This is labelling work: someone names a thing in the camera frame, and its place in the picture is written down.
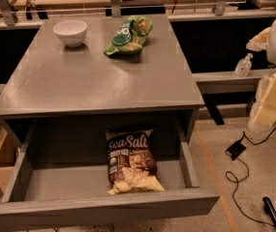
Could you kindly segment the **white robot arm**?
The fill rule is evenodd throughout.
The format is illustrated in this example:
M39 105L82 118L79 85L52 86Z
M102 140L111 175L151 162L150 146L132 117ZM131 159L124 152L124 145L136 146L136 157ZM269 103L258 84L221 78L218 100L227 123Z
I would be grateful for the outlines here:
M247 44L246 48L252 51L266 51L267 61L276 66L276 19L272 25ZM267 131L276 122L276 72L265 75L258 86L256 101L253 104L248 127L252 131Z

